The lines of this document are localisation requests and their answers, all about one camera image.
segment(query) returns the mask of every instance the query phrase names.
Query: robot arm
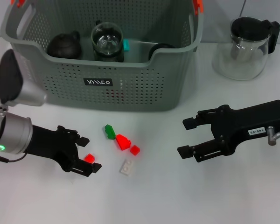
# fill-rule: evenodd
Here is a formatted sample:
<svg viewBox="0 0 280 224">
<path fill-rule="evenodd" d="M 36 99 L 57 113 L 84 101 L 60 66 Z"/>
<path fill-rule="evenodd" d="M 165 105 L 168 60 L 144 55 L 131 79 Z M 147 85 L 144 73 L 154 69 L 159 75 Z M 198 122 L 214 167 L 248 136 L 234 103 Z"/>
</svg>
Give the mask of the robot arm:
<svg viewBox="0 0 280 224">
<path fill-rule="evenodd" d="M 58 126 L 50 131 L 8 112 L 8 106 L 17 104 L 41 106 L 46 93 L 23 72 L 21 60 L 13 50 L 8 50 L 0 62 L 0 151 L 12 154 L 33 154 L 55 160 L 65 172 L 84 176 L 96 173 L 101 165 L 89 164 L 78 157 L 77 146 L 85 147 L 89 140 L 77 131 Z M 11 162 L 0 157 L 1 162 Z"/>
<path fill-rule="evenodd" d="M 228 105 L 199 111 L 196 118 L 183 121 L 187 130 L 211 124 L 214 140 L 197 146 L 183 146 L 178 152 L 183 159 L 195 157 L 197 162 L 221 155 L 232 155 L 236 147 L 247 140 L 268 136 L 268 143 L 276 145 L 280 138 L 280 100 L 233 110 Z"/>
</svg>

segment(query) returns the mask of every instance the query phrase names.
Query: white table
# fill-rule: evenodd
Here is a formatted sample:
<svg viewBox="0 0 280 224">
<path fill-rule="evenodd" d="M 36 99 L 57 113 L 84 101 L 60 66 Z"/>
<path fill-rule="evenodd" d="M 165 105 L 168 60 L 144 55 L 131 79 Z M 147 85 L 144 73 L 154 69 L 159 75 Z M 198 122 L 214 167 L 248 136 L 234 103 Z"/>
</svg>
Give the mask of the white table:
<svg viewBox="0 0 280 224">
<path fill-rule="evenodd" d="M 213 71 L 215 46 L 199 46 L 192 61 L 194 76 L 187 77 L 179 105 L 169 112 L 11 108 L 31 117 L 34 125 L 78 130 L 91 140 L 79 149 L 80 158 L 91 153 L 102 168 L 86 178 L 33 155 L 0 163 L 0 224 L 280 224 L 280 140 L 275 147 L 266 138 L 244 142 L 232 156 L 201 163 L 182 160 L 177 152 L 177 147 L 212 139 L 210 126 L 183 127 L 182 120 L 197 111 L 223 104 L 241 109 L 280 99 L 280 45 L 264 72 L 249 82 Z M 8 48 L 0 39 L 0 58 Z M 119 173 L 130 154 L 106 139 L 106 124 L 142 149 L 130 177 Z"/>
</svg>

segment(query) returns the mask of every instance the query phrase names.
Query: glass teapot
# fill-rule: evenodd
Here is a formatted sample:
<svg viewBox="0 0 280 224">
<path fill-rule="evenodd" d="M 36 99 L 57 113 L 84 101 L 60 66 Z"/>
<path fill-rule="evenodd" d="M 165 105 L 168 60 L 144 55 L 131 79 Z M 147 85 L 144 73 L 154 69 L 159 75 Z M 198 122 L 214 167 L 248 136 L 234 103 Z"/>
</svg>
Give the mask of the glass teapot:
<svg viewBox="0 0 280 224">
<path fill-rule="evenodd" d="M 241 17 L 231 22 L 231 43 L 218 44 L 213 58 L 216 72 L 236 80 L 250 80 L 266 65 L 275 51 L 280 24 Z"/>
</svg>

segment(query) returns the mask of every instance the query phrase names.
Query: gray plastic basket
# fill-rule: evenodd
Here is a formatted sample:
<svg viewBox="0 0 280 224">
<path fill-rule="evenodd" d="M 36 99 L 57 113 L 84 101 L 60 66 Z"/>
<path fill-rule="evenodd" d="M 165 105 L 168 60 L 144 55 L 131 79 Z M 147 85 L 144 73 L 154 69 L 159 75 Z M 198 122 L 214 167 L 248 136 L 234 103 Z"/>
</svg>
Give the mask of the gray plastic basket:
<svg viewBox="0 0 280 224">
<path fill-rule="evenodd" d="M 130 42 L 124 63 L 93 61 L 95 21 L 118 24 Z M 47 55 L 60 33 L 81 34 L 82 60 Z M 192 53 L 203 30 L 203 13 L 192 0 L 26 0 L 10 5 L 2 37 L 20 53 L 29 73 L 48 92 L 49 103 L 121 111 L 165 111 L 179 101 Z M 155 43 L 159 49 L 150 61 Z M 86 85 L 85 78 L 111 79 L 113 86 Z"/>
</svg>

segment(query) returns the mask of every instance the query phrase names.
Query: black teapot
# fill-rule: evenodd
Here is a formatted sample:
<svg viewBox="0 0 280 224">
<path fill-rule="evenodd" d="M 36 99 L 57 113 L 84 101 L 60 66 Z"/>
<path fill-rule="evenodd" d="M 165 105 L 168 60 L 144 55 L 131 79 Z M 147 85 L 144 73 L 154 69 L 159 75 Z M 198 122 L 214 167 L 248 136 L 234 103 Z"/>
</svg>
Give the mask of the black teapot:
<svg viewBox="0 0 280 224">
<path fill-rule="evenodd" d="M 48 46 L 48 55 L 52 57 L 78 59 L 81 54 L 80 34 L 77 31 L 57 35 Z"/>
</svg>

